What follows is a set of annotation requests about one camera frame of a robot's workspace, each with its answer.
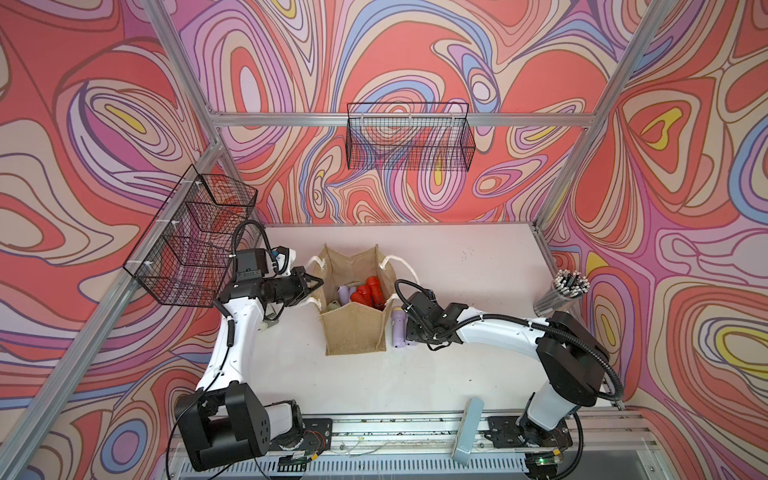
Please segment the red flashlight top row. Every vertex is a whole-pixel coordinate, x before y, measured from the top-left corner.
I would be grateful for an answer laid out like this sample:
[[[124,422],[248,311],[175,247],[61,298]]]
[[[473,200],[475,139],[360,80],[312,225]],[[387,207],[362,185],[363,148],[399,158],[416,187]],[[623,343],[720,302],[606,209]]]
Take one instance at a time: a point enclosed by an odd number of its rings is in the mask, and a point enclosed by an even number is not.
[[[386,299],[378,277],[368,277],[366,279],[366,285],[370,290],[372,305],[379,310],[383,310],[386,304]]]

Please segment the burlap tote bag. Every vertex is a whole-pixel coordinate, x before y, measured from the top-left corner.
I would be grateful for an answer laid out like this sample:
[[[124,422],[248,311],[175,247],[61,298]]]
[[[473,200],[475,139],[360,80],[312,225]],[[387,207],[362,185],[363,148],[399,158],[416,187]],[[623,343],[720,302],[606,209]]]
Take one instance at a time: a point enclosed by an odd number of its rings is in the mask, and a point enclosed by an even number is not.
[[[396,303],[396,262],[407,269],[412,281],[419,280],[407,261],[396,255],[386,255],[377,246],[352,255],[324,246],[320,254],[310,259],[308,272],[324,280],[324,285],[311,294],[310,301],[319,311],[326,355],[368,354],[387,349],[387,326]],[[341,285],[359,287],[365,285],[370,276],[377,276],[381,283],[386,299],[383,310],[351,300],[337,310],[328,310],[331,302],[339,303],[338,288]]]

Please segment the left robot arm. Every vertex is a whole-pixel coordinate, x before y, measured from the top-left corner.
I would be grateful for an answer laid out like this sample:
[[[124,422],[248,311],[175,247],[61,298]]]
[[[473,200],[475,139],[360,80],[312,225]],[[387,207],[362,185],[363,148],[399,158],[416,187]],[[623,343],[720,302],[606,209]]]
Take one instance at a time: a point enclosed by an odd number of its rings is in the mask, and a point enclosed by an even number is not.
[[[230,257],[233,272],[213,302],[221,315],[213,353],[195,391],[177,402],[171,429],[198,472],[221,473],[273,447],[301,448],[308,434],[296,401],[258,399],[246,381],[248,356],[258,333],[324,282],[294,265],[294,250],[272,246],[256,220],[235,228]]]

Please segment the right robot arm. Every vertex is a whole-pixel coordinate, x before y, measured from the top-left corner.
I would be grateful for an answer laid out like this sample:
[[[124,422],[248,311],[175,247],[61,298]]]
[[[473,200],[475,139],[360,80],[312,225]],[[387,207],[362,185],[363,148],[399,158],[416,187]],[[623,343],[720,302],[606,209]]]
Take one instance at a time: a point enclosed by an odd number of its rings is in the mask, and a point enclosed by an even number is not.
[[[458,344],[480,344],[513,351],[541,364],[545,380],[523,413],[506,426],[492,426],[487,438],[512,438],[504,448],[567,448],[572,444],[566,419],[599,399],[623,399],[624,385],[609,362],[607,349],[571,314],[518,318],[482,312],[463,303],[439,305],[421,285],[400,279],[394,292],[407,315],[405,337],[438,351]]]

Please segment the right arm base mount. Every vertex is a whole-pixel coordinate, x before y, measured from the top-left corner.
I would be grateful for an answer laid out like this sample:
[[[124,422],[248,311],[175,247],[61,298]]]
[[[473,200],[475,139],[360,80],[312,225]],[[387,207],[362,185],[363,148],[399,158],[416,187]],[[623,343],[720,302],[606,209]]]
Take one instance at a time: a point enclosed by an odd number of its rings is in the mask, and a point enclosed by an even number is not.
[[[490,416],[484,438],[495,448],[534,448],[565,450],[573,439],[564,420],[553,430],[545,430],[525,416]]]

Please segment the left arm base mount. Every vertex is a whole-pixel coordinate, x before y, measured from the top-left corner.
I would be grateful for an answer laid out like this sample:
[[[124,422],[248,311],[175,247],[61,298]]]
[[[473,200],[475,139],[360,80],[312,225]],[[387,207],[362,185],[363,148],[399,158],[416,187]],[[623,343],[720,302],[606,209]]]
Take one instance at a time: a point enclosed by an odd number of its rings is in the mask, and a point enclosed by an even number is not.
[[[295,432],[282,435],[273,440],[269,453],[321,454],[332,446],[333,420],[330,417],[308,418],[303,420],[303,433]]]

